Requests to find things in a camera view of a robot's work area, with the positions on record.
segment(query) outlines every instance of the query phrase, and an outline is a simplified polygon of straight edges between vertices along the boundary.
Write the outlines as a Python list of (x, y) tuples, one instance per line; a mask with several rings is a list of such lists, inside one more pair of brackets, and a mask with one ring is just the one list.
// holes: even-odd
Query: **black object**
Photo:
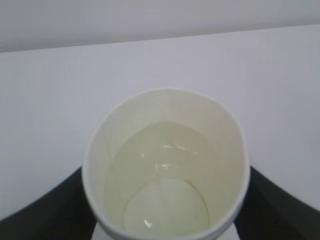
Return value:
[[(279, 188), (253, 168), (251, 173), (247, 196), (235, 220), (240, 239), (306, 240), (269, 203), (256, 179), (262, 178), (273, 189)], [(284, 191), (282, 193), (289, 197), (290, 202), (297, 201), (309, 208)], [(319, 212), (313, 210), (313, 214), (318, 216)], [(95, 224), (83, 191), (79, 168), (45, 196), (0, 221), (0, 240), (90, 240)]]

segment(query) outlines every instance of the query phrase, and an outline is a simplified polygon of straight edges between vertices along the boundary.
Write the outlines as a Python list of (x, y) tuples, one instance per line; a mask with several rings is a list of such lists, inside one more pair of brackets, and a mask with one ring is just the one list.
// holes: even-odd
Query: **pale yellow liquid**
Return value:
[(204, 197), (212, 198), (217, 186), (207, 182), (222, 170), (219, 155), (202, 134), (171, 122), (150, 125), (121, 147), (108, 168), (106, 216), (142, 237), (207, 230), (223, 215), (222, 201), (212, 213)]

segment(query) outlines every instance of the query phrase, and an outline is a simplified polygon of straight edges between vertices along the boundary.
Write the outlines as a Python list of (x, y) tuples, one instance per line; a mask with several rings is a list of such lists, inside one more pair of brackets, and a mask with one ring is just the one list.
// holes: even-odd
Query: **liquid surface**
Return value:
[(108, 168), (106, 216), (142, 237), (207, 230), (228, 204), (213, 195), (221, 189), (218, 181), (213, 184), (215, 178), (223, 175), (218, 157), (211, 142), (190, 127), (163, 122), (142, 129), (123, 144)]

